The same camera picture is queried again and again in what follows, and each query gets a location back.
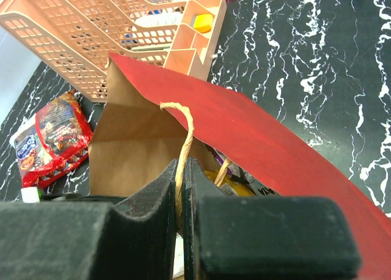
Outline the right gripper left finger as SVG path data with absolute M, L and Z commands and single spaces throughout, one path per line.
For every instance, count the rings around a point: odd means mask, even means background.
M 171 279 L 177 160 L 118 204 L 3 202 L 2 279 Z

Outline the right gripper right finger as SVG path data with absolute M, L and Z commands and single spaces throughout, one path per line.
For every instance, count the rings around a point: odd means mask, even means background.
M 228 196 L 198 161 L 184 177 L 186 279 L 354 279 L 362 258 L 325 197 Z

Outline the yellow snack packet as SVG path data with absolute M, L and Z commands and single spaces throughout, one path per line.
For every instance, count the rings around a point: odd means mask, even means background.
M 226 174 L 222 179 L 219 188 L 227 196 L 255 196 L 255 193 L 250 189 L 249 183 L 243 173 L 241 173 L 240 176 L 229 176 Z

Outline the red candy bag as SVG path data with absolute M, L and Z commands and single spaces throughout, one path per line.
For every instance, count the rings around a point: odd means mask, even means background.
M 43 189 L 88 157 L 93 131 L 70 90 L 33 114 L 10 138 L 21 187 Z

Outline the red brown paper bag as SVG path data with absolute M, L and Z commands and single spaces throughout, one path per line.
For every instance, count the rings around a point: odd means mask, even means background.
M 245 95 L 111 53 L 108 100 L 89 143 L 92 194 L 130 196 L 179 157 L 189 108 L 190 156 L 209 171 L 212 147 L 286 196 L 323 196 L 346 215 L 363 258 L 359 279 L 390 278 L 390 220 L 335 166 Z

